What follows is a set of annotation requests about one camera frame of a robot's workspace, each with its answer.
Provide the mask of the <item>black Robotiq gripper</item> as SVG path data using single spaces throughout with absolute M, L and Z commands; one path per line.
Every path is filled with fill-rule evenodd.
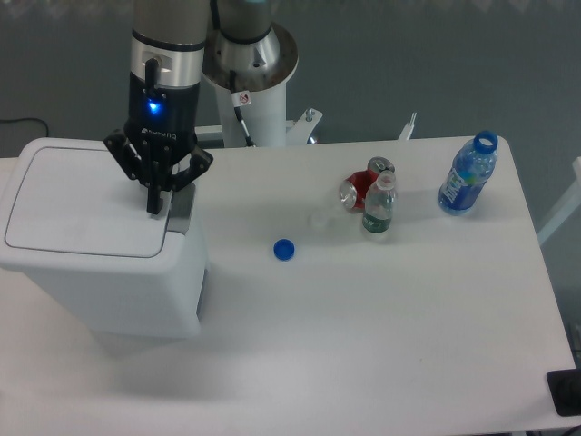
M 128 120 L 123 130 L 114 130 L 103 144 L 125 175 L 146 188 L 147 213 L 159 214 L 163 206 L 160 190 L 152 181 L 149 159 L 139 154 L 143 153 L 144 141 L 151 147 L 152 156 L 168 146 L 171 162 L 180 162 L 188 154 L 189 165 L 184 170 L 175 171 L 177 163 L 168 166 L 164 191 L 180 191 L 210 169 L 213 156 L 193 145 L 192 139 L 201 86 L 156 87 L 149 92 L 145 81 L 133 73 L 129 84 Z

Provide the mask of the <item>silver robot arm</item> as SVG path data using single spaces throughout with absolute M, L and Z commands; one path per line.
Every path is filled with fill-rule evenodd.
M 202 82 L 216 93 L 226 146 L 282 147 L 298 63 L 295 40 L 267 1 L 135 2 L 128 117 L 104 145 L 145 187 L 147 211 L 159 213 L 163 193 L 212 164 L 194 130 Z

